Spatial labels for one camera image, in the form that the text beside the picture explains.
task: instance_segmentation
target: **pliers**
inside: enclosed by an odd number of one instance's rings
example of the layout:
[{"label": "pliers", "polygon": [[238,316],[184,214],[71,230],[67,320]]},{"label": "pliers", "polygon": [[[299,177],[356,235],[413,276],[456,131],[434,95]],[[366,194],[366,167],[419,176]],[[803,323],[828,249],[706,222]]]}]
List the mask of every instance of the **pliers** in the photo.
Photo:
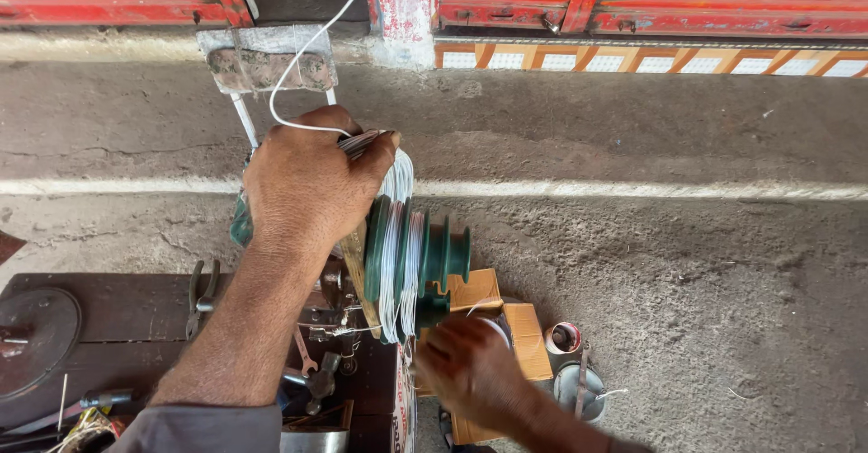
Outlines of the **pliers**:
[{"label": "pliers", "polygon": [[199,322],[202,318],[202,312],[213,311],[213,296],[217,290],[217,280],[220,279],[220,260],[213,260],[213,270],[211,278],[208,281],[208,288],[202,297],[196,297],[196,287],[199,285],[199,277],[202,273],[202,267],[205,262],[199,260],[193,269],[193,275],[190,276],[189,300],[190,300],[190,315],[187,317],[187,340],[190,341],[199,332]]}]

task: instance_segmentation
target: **cardboard box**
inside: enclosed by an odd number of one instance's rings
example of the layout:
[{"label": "cardboard box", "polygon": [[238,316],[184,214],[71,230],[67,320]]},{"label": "cardboard box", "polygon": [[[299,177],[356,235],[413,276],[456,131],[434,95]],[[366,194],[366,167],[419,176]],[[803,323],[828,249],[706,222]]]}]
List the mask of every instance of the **cardboard box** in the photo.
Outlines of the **cardboard box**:
[{"label": "cardboard box", "polygon": [[446,290],[451,294],[450,312],[470,309],[497,310],[504,304],[493,268],[473,270],[467,283],[459,275],[446,276]]},{"label": "cardboard box", "polygon": [[[552,374],[543,332],[532,303],[504,303],[493,269],[474,270],[467,283],[457,275],[450,275],[446,287],[451,293],[450,310],[466,313],[470,309],[502,312],[512,335],[515,359],[527,380],[548,380]],[[422,329],[419,342],[424,342],[428,329]],[[416,395],[433,396],[430,387],[416,376]],[[452,415],[452,439],[455,444],[470,444],[504,437],[503,434],[484,429],[459,415]]]}]

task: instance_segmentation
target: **white stripe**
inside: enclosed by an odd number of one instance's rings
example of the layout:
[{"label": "white stripe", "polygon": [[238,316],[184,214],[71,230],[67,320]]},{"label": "white stripe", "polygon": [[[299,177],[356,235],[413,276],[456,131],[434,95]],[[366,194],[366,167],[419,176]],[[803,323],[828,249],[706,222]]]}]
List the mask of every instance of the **white stripe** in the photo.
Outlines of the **white stripe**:
[{"label": "white stripe", "polygon": [[[236,193],[241,179],[18,179],[0,180],[0,195],[189,192]],[[821,182],[675,184],[595,180],[416,180],[413,195],[427,197],[644,197],[762,198],[868,201],[868,184]]]}]

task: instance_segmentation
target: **tiled wall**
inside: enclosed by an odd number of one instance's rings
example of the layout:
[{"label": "tiled wall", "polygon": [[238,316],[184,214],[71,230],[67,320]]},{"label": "tiled wall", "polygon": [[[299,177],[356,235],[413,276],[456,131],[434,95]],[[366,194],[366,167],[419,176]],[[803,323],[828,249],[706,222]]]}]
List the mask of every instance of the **tiled wall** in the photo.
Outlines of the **tiled wall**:
[{"label": "tiled wall", "polygon": [[867,51],[440,42],[437,68],[868,76]]}]

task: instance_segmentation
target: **concrete floor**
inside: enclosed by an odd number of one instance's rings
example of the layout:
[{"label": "concrete floor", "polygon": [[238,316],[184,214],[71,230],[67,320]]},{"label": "concrete floor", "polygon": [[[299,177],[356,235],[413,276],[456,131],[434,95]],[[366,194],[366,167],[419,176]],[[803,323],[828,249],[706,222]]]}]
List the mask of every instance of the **concrete floor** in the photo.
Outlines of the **concrete floor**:
[{"label": "concrete floor", "polygon": [[[868,82],[340,66],[338,100],[398,129],[422,179],[868,183]],[[325,103],[281,92],[285,116]],[[267,97],[247,96],[255,126]],[[0,63],[0,179],[237,176],[249,150],[205,66]]]},{"label": "concrete floor", "polygon": [[[864,80],[368,66],[340,78],[363,125],[405,133],[424,179],[868,183]],[[250,106],[269,126],[265,100]],[[237,177],[246,153],[231,103],[192,63],[0,66],[0,138],[0,181]],[[660,451],[868,448],[865,203],[422,202],[472,227],[472,265],[494,267],[505,295],[593,342],[606,385],[630,389],[603,429]],[[218,194],[0,196],[0,230],[30,242],[0,284],[211,257],[232,269],[232,211]],[[424,453],[443,450],[436,407],[420,402]]]},{"label": "concrete floor", "polygon": [[[660,451],[864,451],[868,205],[429,198],[471,226],[474,268],[577,323],[614,396],[601,427]],[[19,271],[229,269],[233,198],[1,197]],[[727,388],[739,395],[736,397]],[[437,404],[418,451],[442,451]],[[495,442],[512,451],[510,442]]]}]

